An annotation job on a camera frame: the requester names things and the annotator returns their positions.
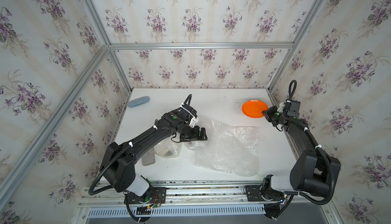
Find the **orange dinner plate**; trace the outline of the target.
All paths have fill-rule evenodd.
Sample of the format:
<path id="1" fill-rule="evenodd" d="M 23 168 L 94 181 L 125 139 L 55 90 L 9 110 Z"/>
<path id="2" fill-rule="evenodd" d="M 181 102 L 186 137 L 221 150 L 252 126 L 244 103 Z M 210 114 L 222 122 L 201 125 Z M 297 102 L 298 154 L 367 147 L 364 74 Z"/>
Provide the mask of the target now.
<path id="1" fill-rule="evenodd" d="M 268 110 L 268 105 L 259 100 L 247 101 L 242 105 L 242 112 L 249 118 L 262 118 L 263 112 Z"/>

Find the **bubble wrap around orange plate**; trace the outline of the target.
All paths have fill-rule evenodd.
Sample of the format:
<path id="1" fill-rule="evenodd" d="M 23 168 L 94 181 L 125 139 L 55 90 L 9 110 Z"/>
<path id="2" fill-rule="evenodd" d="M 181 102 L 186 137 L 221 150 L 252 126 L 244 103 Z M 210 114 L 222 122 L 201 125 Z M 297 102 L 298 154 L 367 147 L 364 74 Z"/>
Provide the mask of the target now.
<path id="1" fill-rule="evenodd" d="M 258 127 L 231 126 L 205 116 L 199 126 L 206 129 L 207 140 L 195 141 L 196 166 L 240 177 L 258 174 Z"/>

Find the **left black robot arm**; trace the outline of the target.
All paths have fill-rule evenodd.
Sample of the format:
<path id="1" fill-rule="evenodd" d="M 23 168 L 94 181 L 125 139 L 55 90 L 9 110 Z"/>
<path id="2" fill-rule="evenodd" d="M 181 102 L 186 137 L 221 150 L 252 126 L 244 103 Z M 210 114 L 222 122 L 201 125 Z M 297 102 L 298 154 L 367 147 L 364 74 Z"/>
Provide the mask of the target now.
<path id="1" fill-rule="evenodd" d="M 153 207 L 163 197 L 153 192 L 151 182 L 136 173 L 135 164 L 161 141 L 179 137 L 179 143 L 206 141 L 206 129 L 197 125 L 197 111 L 190 105 L 189 94 L 179 108 L 169 111 L 156 119 L 154 124 L 138 135 L 120 145 L 113 142 L 106 148 L 101 166 L 90 184 L 88 194 L 94 196 L 114 189 L 124 194 L 124 204 L 128 214 L 138 224 L 144 224 L 148 217 L 137 217 L 130 209 L 130 200 L 146 203 L 154 197 L 152 204 L 142 207 L 141 212 Z"/>

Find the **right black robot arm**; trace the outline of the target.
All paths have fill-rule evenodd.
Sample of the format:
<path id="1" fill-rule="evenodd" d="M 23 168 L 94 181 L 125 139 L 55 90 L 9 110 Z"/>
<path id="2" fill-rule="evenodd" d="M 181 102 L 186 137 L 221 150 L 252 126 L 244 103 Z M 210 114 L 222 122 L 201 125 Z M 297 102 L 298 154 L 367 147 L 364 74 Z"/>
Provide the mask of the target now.
<path id="1" fill-rule="evenodd" d="M 287 176 L 267 175 L 260 186 L 265 205 L 265 216 L 278 220 L 295 196 L 323 206 L 335 193 L 341 162 L 330 156 L 310 131 L 305 119 L 299 117 L 300 102 L 293 95 L 297 81 L 289 84 L 288 98 L 263 111 L 265 119 L 278 131 L 285 132 L 298 150 L 299 157 Z"/>

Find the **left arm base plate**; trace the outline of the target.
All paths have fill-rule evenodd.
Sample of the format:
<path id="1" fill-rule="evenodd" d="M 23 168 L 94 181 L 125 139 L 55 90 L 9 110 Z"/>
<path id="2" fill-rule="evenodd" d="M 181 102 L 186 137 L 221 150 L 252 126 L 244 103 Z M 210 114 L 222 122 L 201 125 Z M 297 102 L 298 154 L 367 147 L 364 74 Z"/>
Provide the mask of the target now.
<path id="1" fill-rule="evenodd" d="M 166 187 L 150 187 L 141 197 L 135 193 L 125 194 L 125 200 L 128 204 L 161 205 L 166 202 Z"/>

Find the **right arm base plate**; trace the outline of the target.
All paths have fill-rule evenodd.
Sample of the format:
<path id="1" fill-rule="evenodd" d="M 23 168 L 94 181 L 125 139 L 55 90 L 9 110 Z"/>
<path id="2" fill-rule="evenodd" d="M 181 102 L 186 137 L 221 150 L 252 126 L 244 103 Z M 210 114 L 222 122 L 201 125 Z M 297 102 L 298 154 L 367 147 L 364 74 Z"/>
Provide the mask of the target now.
<path id="1" fill-rule="evenodd" d="M 272 202 L 285 199 L 283 192 L 276 191 L 269 186 L 264 187 L 263 185 L 247 185 L 244 187 L 244 193 L 249 202 Z"/>

